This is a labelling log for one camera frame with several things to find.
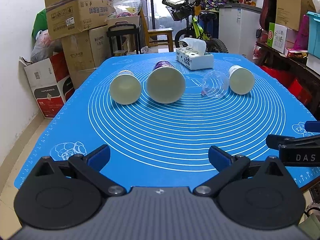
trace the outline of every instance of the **blue tablecloth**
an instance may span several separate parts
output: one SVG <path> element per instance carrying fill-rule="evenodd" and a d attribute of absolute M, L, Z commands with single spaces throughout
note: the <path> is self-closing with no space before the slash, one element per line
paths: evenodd
<path fill-rule="evenodd" d="M 169 60 L 186 78 L 183 97 L 161 105 L 148 97 L 146 81 L 155 64 Z M 212 69 L 190 71 L 175 53 L 132 55 L 106 60 L 74 93 L 40 136 L 15 180 L 19 188 L 41 156 L 65 160 L 88 154 L 102 144 L 111 159 L 101 173 L 126 187 L 189 186 L 191 190 L 217 171 L 208 161 L 216 145 L 228 153 L 265 160 L 278 151 L 268 149 L 268 134 L 309 136 L 304 122 L 311 113 L 280 83 L 239 55 L 214 54 L 214 69 L 228 75 L 233 65 L 256 77 L 244 96 L 230 89 L 223 98 L 201 96 L 204 75 Z M 140 99 L 129 106 L 111 100 L 109 84 L 120 70 L 131 70 L 143 86 Z M 320 175 L 318 168 L 288 168 L 299 187 Z"/>

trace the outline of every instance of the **wooden chair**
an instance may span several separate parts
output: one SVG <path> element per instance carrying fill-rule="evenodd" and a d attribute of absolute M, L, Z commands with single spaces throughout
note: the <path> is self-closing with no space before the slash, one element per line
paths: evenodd
<path fill-rule="evenodd" d="M 173 40 L 172 40 L 173 29 L 165 28 L 165 29 L 148 30 L 148 25 L 146 22 L 146 18 L 143 15 L 142 9 L 140 10 L 140 16 L 141 16 L 143 32 L 144 32 L 145 39 L 146 39 L 146 45 L 148 47 L 168 45 L 169 51 L 173 52 Z M 157 36 L 157 35 L 167 35 L 167 39 L 166 40 L 151 41 L 151 37 Z"/>

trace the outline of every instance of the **baseboard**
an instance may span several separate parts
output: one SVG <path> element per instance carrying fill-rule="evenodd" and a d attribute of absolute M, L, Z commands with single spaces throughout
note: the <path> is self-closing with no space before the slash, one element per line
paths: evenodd
<path fill-rule="evenodd" d="M 2 192 L 4 185 L 10 175 L 10 172 L 18 160 L 22 150 L 27 145 L 28 141 L 31 139 L 31 136 L 36 132 L 42 121 L 44 120 L 44 116 L 41 112 L 39 112 L 31 123 L 27 126 L 27 128 L 22 132 L 11 151 L 8 153 L 3 163 L 0 166 L 0 193 Z"/>

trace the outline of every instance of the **screw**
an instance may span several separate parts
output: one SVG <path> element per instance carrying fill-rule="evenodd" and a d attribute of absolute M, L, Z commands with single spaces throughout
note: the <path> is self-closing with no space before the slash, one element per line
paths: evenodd
<path fill-rule="evenodd" d="M 108 188 L 108 192 L 114 195 L 121 194 L 124 191 L 124 188 L 119 185 L 114 185 Z"/>
<path fill-rule="evenodd" d="M 199 186 L 196 187 L 196 192 L 199 194 L 209 194 L 211 192 L 211 189 L 208 186 Z"/>

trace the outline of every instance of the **red box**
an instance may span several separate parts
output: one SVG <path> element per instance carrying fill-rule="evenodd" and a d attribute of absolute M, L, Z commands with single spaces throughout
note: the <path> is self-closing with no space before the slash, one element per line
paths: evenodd
<path fill-rule="evenodd" d="M 24 70 L 44 117 L 54 118 L 75 91 L 63 52 Z"/>
<path fill-rule="evenodd" d="M 311 99 L 312 96 L 308 90 L 302 87 L 300 85 L 299 81 L 295 79 L 290 87 L 288 88 L 289 92 L 293 94 L 304 106 L 307 105 Z"/>
<path fill-rule="evenodd" d="M 283 85 L 285 88 L 288 88 L 292 84 L 293 80 L 295 79 L 295 76 L 289 73 L 288 71 L 268 68 L 266 66 L 260 66 L 260 68 L 264 72 L 268 73 L 271 77 L 278 80 L 278 82 L 281 85 Z"/>

